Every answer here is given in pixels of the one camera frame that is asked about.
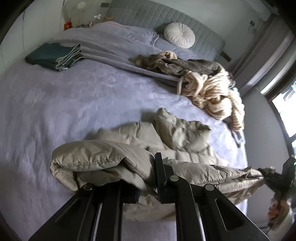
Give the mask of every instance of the folded cloth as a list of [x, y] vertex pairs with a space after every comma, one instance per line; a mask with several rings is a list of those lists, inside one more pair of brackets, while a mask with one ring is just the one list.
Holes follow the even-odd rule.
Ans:
[[81, 44], [73, 47], [64, 47], [59, 43], [45, 43], [32, 53], [25, 60], [29, 64], [39, 64], [43, 67], [61, 71], [70, 68], [85, 57], [81, 54]]

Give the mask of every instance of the power outlet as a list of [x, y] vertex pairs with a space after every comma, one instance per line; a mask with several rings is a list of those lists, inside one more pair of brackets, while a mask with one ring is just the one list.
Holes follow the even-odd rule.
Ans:
[[250, 22], [250, 26], [249, 26], [249, 28], [248, 28], [248, 33], [255, 35], [256, 31], [257, 31], [257, 27], [255, 26], [255, 23], [254, 23], [254, 21], [252, 20], [252, 21]]
[[109, 4], [110, 4], [110, 3], [102, 2], [101, 7], [109, 7]]

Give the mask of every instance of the black metal frame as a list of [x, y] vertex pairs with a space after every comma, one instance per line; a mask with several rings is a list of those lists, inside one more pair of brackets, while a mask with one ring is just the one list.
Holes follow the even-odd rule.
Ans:
[[[155, 155], [158, 199], [175, 203], [178, 241], [268, 241], [212, 184], [189, 184]], [[86, 184], [29, 241], [120, 241], [123, 203], [136, 203], [139, 191], [123, 181]]]

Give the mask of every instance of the upholstered headboard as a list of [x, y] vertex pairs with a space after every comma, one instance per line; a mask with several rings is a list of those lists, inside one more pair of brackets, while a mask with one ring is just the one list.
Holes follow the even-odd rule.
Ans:
[[216, 59], [224, 40], [208, 27], [173, 8], [149, 0], [113, 0], [107, 12], [113, 21], [123, 25], [154, 29], [162, 34], [168, 23], [186, 24], [195, 33], [195, 43], [190, 48], [206, 59]]

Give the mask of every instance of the bed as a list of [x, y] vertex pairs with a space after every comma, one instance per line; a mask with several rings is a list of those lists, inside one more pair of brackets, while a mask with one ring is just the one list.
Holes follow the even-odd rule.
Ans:
[[[81, 42], [85, 61], [55, 72], [20, 60], [0, 76], [0, 212], [23, 241], [73, 195], [50, 175], [56, 147], [93, 138], [100, 128], [152, 121], [160, 107], [209, 125], [217, 154], [231, 167], [247, 167], [244, 146], [237, 147], [226, 123], [176, 95], [176, 77], [134, 64], [138, 54], [162, 50], [213, 61], [224, 41], [197, 20], [152, 1], [113, 0], [107, 14], [116, 16], [114, 22], [69, 29], [52, 40], [65, 46]], [[189, 50], [163, 38], [164, 26], [170, 22], [182, 22], [194, 31], [196, 42]], [[133, 27], [126, 34], [119, 24]], [[139, 40], [139, 35], [130, 35], [143, 31], [151, 38], [148, 42], [148, 37]], [[246, 202], [238, 207], [246, 213]], [[176, 224], [124, 220], [123, 240], [139, 239], [176, 240]]]

